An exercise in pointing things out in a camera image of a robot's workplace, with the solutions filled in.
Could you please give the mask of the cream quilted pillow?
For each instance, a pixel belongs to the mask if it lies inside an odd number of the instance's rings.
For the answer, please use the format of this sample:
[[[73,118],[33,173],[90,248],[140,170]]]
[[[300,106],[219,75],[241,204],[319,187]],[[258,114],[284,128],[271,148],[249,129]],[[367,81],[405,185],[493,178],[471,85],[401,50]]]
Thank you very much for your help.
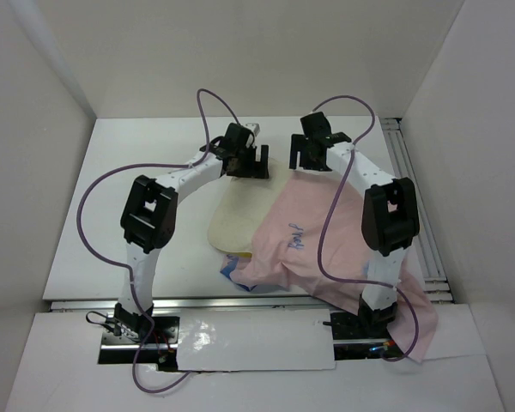
[[[211,218],[209,244],[224,254],[249,257],[253,235],[292,174],[287,164],[271,159],[267,179],[231,179]]]

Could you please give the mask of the pink printed pillowcase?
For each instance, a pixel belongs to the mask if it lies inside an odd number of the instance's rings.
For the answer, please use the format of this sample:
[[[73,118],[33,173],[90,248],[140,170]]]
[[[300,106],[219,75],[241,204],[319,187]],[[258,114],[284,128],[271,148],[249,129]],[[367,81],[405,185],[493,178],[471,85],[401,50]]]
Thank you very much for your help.
[[[229,254],[221,273],[248,291],[260,285],[298,287],[357,313],[369,260],[361,234],[362,198],[338,182],[293,172],[251,239],[250,257]]]

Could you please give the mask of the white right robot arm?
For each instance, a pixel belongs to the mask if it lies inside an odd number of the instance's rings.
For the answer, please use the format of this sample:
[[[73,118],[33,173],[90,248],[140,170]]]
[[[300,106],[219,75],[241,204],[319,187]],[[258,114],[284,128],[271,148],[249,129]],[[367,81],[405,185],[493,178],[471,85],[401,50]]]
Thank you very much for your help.
[[[363,199],[361,234],[372,256],[360,294],[357,325],[377,336],[397,310],[397,284],[403,260],[420,231],[415,185],[397,179],[355,148],[343,132],[332,131],[323,112],[300,119],[303,132],[291,137],[289,167],[337,172]]]

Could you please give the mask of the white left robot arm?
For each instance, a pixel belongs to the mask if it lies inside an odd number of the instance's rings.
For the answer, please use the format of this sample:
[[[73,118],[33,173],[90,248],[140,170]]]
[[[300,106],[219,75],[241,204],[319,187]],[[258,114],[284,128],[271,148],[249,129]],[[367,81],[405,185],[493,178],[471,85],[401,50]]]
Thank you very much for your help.
[[[115,320],[132,342],[145,341],[154,328],[156,265],[161,249],[173,237],[181,202],[225,175],[269,177],[269,147],[257,147],[259,131],[258,124],[231,123],[224,135],[202,146],[182,167],[156,178],[141,175],[133,182],[120,221],[127,242],[128,275],[114,309]]]

